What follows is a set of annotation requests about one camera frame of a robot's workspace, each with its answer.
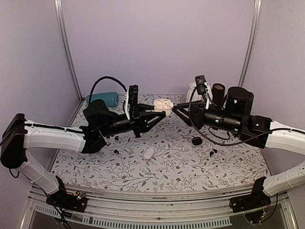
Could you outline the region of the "cream earbud charging case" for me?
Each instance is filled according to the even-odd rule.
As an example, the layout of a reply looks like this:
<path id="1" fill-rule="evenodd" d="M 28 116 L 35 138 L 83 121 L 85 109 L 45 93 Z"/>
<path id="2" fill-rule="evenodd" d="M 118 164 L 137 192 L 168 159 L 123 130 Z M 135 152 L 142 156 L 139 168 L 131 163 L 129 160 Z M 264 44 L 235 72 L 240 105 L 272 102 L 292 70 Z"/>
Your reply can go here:
<path id="1" fill-rule="evenodd" d="M 173 102 L 170 99 L 166 98 L 155 99 L 153 102 L 153 106 L 155 112 L 165 111 L 166 116 L 169 116 L 171 114 L 172 108 L 174 107 Z"/>

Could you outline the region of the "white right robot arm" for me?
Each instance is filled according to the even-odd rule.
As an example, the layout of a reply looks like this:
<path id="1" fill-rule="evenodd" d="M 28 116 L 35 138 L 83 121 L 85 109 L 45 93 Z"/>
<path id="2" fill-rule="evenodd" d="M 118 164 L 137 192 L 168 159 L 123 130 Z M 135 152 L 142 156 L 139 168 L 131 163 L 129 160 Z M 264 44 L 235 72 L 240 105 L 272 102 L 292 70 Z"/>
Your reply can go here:
<path id="1" fill-rule="evenodd" d="M 189 101 L 177 104 L 172 111 L 188 126 L 192 126 L 202 137 L 203 126 L 230 132 L 239 141 L 233 145 L 246 143 L 260 149 L 276 148 L 304 154 L 305 132 L 268 117 L 251 115 L 254 94 L 234 86 L 225 90 L 219 83 L 209 87 L 206 83 L 194 89 L 205 96 L 205 101 Z"/>

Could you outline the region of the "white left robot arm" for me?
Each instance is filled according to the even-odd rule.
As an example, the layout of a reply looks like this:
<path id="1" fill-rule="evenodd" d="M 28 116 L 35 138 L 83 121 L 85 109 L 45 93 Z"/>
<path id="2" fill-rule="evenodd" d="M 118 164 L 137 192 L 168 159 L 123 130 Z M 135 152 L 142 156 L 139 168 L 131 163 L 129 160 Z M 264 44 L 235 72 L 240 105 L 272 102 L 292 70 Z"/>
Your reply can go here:
<path id="1" fill-rule="evenodd" d="M 117 114 L 102 99 L 95 100 L 83 110 L 88 125 L 76 128 L 39 124 L 16 114 L 2 135 L 0 161 L 40 186 L 60 207 L 67 207 L 75 194 L 68 194 L 62 180 L 48 172 L 28 150 L 54 148 L 94 154 L 106 146 L 106 138 L 128 131 L 139 138 L 165 118 L 165 112 L 154 112 L 151 105 L 134 102 L 130 109 L 129 114 Z"/>

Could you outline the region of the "black earbud case right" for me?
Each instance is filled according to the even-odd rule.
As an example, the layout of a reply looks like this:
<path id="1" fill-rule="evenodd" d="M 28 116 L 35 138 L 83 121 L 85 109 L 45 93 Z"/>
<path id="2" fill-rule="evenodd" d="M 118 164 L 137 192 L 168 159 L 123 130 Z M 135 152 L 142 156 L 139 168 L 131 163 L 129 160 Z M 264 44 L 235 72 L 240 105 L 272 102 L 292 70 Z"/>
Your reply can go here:
<path id="1" fill-rule="evenodd" d="M 198 146 L 198 145 L 201 145 L 203 143 L 203 140 L 200 137 L 197 136 L 197 137 L 193 137 L 191 142 L 194 146 Z"/>

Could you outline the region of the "white oval charging case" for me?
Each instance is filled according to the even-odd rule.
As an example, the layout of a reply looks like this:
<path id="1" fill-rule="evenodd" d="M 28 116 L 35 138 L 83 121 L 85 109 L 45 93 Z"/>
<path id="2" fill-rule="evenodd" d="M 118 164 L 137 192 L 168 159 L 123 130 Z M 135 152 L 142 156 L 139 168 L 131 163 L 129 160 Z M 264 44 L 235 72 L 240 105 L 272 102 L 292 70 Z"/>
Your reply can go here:
<path id="1" fill-rule="evenodd" d="M 149 160 L 153 157 L 154 153 L 155 153 L 154 148 L 149 147 L 144 151 L 143 158 Z"/>

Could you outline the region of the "black tall tumbler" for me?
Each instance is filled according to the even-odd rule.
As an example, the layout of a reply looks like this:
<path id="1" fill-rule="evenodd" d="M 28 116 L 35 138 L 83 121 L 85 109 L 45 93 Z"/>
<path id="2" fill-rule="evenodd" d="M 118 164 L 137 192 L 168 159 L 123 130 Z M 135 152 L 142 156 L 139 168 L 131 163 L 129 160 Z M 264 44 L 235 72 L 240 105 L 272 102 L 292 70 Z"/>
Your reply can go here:
<path id="1" fill-rule="evenodd" d="M 224 99 L 225 86 L 220 83 L 214 83 L 212 86 L 213 103 L 218 107 L 222 106 Z"/>

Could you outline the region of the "aluminium front rail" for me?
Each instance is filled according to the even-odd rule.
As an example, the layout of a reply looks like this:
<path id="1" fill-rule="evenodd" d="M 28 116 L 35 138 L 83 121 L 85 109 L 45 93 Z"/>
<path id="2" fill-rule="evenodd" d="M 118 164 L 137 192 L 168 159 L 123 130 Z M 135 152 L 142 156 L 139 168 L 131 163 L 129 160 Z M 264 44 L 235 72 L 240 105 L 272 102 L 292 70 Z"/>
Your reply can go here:
<path id="1" fill-rule="evenodd" d="M 234 212 L 230 204 L 251 192 L 251 186 L 186 192 L 131 192 L 67 185 L 68 193 L 86 193 L 83 213 L 69 212 L 71 228 L 94 229 L 297 229 L 287 193 L 271 198 L 263 222 L 255 223 L 263 208 Z"/>

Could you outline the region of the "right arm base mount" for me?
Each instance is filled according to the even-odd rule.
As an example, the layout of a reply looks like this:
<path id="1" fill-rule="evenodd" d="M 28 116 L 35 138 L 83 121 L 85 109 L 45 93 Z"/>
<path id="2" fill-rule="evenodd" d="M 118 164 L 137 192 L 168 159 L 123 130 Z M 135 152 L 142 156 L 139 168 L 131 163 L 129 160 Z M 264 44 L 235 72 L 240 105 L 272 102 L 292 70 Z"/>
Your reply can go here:
<path id="1" fill-rule="evenodd" d="M 251 193 L 230 199 L 229 207 L 233 213 L 252 210 L 271 204 L 271 199 L 263 192 L 263 183 L 266 177 L 261 177 L 254 182 Z"/>

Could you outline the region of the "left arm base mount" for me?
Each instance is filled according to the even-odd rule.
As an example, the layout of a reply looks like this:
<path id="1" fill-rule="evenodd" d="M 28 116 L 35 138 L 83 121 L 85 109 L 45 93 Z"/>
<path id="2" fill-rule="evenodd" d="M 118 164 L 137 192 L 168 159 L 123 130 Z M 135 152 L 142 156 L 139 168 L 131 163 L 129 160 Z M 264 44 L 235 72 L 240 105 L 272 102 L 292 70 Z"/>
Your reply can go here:
<path id="1" fill-rule="evenodd" d="M 86 193 L 76 191 L 73 194 L 69 194 L 63 181 L 58 176 L 56 176 L 56 179 L 59 183 L 59 190 L 54 194 L 47 194 L 46 203 L 66 210 L 84 213 L 88 202 Z"/>

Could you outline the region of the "aluminium corner post right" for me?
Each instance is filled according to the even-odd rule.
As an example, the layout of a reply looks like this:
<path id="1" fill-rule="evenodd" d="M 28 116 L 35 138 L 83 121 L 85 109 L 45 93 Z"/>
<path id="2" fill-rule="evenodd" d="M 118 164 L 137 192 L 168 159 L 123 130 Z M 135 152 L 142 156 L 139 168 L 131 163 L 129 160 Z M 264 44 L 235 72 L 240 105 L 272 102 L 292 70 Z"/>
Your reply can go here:
<path id="1" fill-rule="evenodd" d="M 254 43 L 256 39 L 256 34 L 258 31 L 259 20 L 260 20 L 260 13 L 262 7 L 262 0 L 255 0 L 254 1 L 254 8 L 252 14 L 252 22 L 250 26 L 250 34 L 247 43 L 247 48 L 245 52 L 244 62 L 241 70 L 241 75 L 238 81 L 238 86 L 243 87 L 246 81 L 247 73 L 250 67 L 251 57 L 254 49 Z"/>

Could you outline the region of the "aluminium corner post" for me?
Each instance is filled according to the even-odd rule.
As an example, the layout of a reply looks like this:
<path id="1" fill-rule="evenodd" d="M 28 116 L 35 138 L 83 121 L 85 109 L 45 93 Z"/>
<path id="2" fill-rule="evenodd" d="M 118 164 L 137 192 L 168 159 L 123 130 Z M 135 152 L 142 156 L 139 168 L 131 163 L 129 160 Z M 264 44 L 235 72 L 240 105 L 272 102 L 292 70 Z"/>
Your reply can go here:
<path id="1" fill-rule="evenodd" d="M 55 13 L 56 13 L 56 18 L 59 26 L 59 31 L 61 35 L 61 40 L 63 44 L 63 50 L 65 54 L 65 58 L 67 61 L 68 65 L 68 70 L 71 76 L 71 81 L 72 81 L 72 86 L 75 90 L 77 99 L 81 102 L 82 101 L 82 93 L 80 89 L 80 85 L 77 79 L 73 59 L 72 59 L 72 54 L 69 46 L 69 41 L 68 41 L 68 35 L 67 35 L 67 30 L 65 26 L 65 20 L 64 20 L 64 14 L 63 14 L 63 8 L 62 8 L 62 1 L 61 0 L 55 0 L 54 1 L 54 6 L 55 6 Z"/>
<path id="2" fill-rule="evenodd" d="M 247 48 L 245 52 L 244 62 L 241 70 L 241 75 L 238 81 L 238 86 L 243 87 L 246 81 L 247 73 L 250 67 L 251 57 L 254 49 L 254 43 L 256 39 L 256 34 L 258 31 L 259 20 L 260 20 L 260 13 L 262 7 L 262 0 L 255 0 L 254 1 L 254 8 L 252 14 L 252 22 L 250 26 L 250 34 L 247 43 Z"/>

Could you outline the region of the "aluminium corner post left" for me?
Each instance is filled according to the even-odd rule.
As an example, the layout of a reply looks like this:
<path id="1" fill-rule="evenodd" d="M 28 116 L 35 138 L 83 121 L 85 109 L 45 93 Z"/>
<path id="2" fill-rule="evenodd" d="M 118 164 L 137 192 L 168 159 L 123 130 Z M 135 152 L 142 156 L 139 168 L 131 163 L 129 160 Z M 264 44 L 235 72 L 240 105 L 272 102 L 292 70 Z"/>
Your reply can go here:
<path id="1" fill-rule="evenodd" d="M 68 70 L 71 76 L 71 81 L 72 81 L 72 86 L 75 90 L 77 99 L 81 102 L 82 101 L 82 93 L 80 89 L 80 85 L 77 79 L 73 59 L 72 59 L 72 54 L 69 46 L 69 41 L 68 41 L 68 35 L 67 35 L 67 30 L 65 26 L 65 20 L 64 20 L 64 14 L 63 14 L 63 8 L 62 8 L 62 1 L 61 0 L 55 0 L 54 1 L 54 6 L 55 6 L 55 13 L 56 13 L 56 18 L 59 26 L 59 31 L 61 35 L 61 40 L 63 44 L 63 50 L 65 54 L 65 58 L 67 61 L 68 65 Z"/>

